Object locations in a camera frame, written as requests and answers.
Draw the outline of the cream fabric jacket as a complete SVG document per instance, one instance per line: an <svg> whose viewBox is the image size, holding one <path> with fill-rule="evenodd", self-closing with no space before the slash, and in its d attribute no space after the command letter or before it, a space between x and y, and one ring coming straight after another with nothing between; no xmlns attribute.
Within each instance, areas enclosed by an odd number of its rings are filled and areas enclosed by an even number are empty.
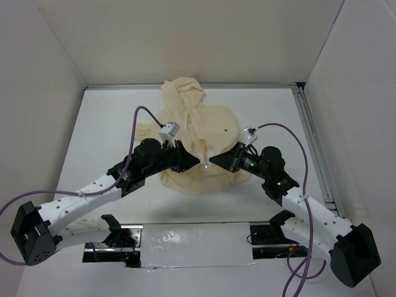
<svg viewBox="0 0 396 297"><path fill-rule="evenodd" d="M209 161L239 141L239 124L229 107L205 105L205 90L194 78L180 77L164 82L161 95L164 108L157 119L163 124L179 124L176 138L200 160L184 173L161 172L160 181L164 186L183 194L201 195L225 191L250 178L249 173L230 173Z"/></svg>

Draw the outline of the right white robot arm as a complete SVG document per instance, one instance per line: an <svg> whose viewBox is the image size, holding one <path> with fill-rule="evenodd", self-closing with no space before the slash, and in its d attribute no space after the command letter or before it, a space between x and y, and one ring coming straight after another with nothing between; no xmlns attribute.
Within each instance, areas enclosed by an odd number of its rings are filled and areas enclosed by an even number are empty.
<svg viewBox="0 0 396 297"><path fill-rule="evenodd" d="M331 212L307 194L285 171L280 150L268 146L261 155L248 152L238 142L231 150L210 158L210 162L235 173L247 171L262 178L265 194L283 207L274 216L277 223L270 227L271 238L287 239L311 248L314 257L327 261L333 274L353 288L381 264L372 231L358 226Z"/></svg>

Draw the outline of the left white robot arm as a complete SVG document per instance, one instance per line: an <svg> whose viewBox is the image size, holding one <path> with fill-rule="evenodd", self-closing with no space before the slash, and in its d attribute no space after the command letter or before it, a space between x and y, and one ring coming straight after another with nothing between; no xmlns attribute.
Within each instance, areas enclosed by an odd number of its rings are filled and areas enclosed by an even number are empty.
<svg viewBox="0 0 396 297"><path fill-rule="evenodd" d="M177 173L199 164L181 141L174 146L145 139L125 159L98 181L57 201L35 206L22 204L15 216L11 235L25 265L37 265L52 256L63 240L60 232L96 208L139 189L149 176L171 169Z"/></svg>

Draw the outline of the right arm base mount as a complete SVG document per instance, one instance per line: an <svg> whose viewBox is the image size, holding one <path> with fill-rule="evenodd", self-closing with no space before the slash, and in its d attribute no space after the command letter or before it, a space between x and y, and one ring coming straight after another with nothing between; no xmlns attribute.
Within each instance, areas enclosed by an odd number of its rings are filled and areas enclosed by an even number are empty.
<svg viewBox="0 0 396 297"><path fill-rule="evenodd" d="M252 246L253 259L287 258L299 248L299 243L286 238L281 230L286 220L293 217L291 212L283 210L268 222L249 224L246 241Z"/></svg>

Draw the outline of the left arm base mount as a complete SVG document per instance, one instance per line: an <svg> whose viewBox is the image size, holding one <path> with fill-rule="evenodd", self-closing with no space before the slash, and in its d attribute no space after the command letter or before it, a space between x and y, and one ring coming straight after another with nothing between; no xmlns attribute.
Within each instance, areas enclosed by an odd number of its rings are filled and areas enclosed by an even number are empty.
<svg viewBox="0 0 396 297"><path fill-rule="evenodd" d="M140 268L142 225L122 225L114 216L102 215L110 234L102 241L86 243L83 263L123 263L128 268Z"/></svg>

